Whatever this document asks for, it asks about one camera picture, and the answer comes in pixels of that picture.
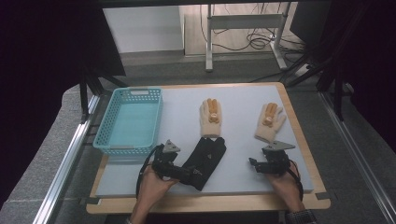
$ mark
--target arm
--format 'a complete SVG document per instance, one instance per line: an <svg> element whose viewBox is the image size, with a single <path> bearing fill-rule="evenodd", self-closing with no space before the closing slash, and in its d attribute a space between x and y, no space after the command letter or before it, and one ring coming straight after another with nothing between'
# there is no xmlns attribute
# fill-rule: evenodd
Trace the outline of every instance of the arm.
<svg viewBox="0 0 396 224"><path fill-rule="evenodd" d="M290 162L290 169L298 174L297 167L294 162ZM265 175L270 181L275 193L285 202L290 213L287 214L287 220L292 224L308 224L317 223L315 216L310 210L305 210L303 202L300 200L300 192L296 185L296 181L289 174Z"/></svg>
<svg viewBox="0 0 396 224"><path fill-rule="evenodd" d="M137 202L129 219L129 223L144 224L151 207L177 182L178 180L175 179L166 181L160 179L152 170L151 165L149 165L145 173L143 173L140 193L137 197Z"/></svg>

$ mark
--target black glove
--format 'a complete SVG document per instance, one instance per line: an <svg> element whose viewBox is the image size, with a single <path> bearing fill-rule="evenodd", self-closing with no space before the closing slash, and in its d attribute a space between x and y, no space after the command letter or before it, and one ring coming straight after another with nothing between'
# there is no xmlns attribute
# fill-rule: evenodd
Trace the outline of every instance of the black glove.
<svg viewBox="0 0 396 224"><path fill-rule="evenodd" d="M180 183L192 185L196 189L202 190L218 166L226 148L222 137L217 138L216 141L202 137L195 150L182 166L191 170L191 176L188 180L181 180Z"/></svg>

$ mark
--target white metal stand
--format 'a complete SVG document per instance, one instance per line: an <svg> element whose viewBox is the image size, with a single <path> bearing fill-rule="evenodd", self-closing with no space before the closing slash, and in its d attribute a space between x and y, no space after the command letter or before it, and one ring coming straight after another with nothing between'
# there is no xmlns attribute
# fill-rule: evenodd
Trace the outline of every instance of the white metal stand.
<svg viewBox="0 0 396 224"><path fill-rule="evenodd" d="M218 29L277 28L275 40L270 42L270 46L280 70L287 69L279 51L279 42L288 18L290 4L291 2L287 3L282 14L230 16L212 16L212 6L207 5L206 72L213 71L212 30Z"/></svg>

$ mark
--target gray carpet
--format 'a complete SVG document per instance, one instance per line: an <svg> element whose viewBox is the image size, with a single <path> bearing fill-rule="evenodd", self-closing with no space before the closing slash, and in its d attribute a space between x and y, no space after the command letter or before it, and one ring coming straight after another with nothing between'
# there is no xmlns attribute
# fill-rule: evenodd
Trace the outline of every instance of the gray carpet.
<svg viewBox="0 0 396 224"><path fill-rule="evenodd" d="M214 72L205 72L203 58L183 59L177 62L166 57L146 57L141 64L125 63L127 77L120 80L132 86L155 86L176 84L206 83L244 83L260 77L267 77L279 72L272 55L247 55L238 57L218 57L214 62ZM260 81L278 81L280 75L271 76ZM300 85L288 89L288 94L303 128L305 138L310 146L317 167L327 190L332 194L332 207L316 210L320 223L385 223L373 195L366 187L364 180L351 159L340 134L334 128L318 93L315 91L317 77L311 77ZM117 86L102 80L106 89ZM370 162L378 179L386 188L392 199L396 196L396 179L391 171L395 170L396 157L373 128L359 115L346 98L344 101L346 124L356 137L361 150ZM75 87L64 94L63 107L52 126L49 135L36 155L28 171L15 188L9 200L0 212L0 223L32 223L37 209L44 199L48 187L59 167L68 144L73 137L80 119L79 92ZM78 154L74 169L66 183L57 203L50 223L122 223L125 216L90 215L82 198L89 197L101 152L90 146L95 128L86 138ZM249 217L249 222L236 220L238 223L266 223L268 214L237 214ZM204 216L195 220L203 221ZM236 223L235 218L214 215L213 223ZM193 223L191 217L178 215L168 216L174 223ZM158 223L156 217L148 221Z"/></svg>

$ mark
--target beige glove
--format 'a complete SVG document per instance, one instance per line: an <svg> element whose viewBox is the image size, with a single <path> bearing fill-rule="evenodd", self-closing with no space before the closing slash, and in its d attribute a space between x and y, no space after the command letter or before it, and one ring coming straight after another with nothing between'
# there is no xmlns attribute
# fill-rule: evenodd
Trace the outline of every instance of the beige glove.
<svg viewBox="0 0 396 224"><path fill-rule="evenodd" d="M217 138L220 136L221 105L216 99L207 99L200 107L201 136Z"/></svg>
<svg viewBox="0 0 396 224"><path fill-rule="evenodd" d="M274 103L262 106L255 133L256 137L269 143L274 142L277 131L279 131L286 119L284 115L279 119L277 117L282 109L282 107L277 107L277 104Z"/></svg>

